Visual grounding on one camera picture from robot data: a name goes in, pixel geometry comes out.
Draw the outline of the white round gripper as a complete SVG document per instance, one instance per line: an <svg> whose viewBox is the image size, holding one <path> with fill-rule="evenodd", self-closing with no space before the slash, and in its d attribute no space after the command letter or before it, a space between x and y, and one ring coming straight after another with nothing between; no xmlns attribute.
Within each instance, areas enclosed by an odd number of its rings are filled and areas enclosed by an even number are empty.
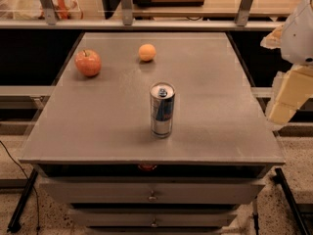
<svg viewBox="0 0 313 235"><path fill-rule="evenodd" d="M284 26L276 27L260 42L267 49L281 47L282 58L293 64L274 78L267 119L285 125L313 95L313 0L301 0Z"/></svg>

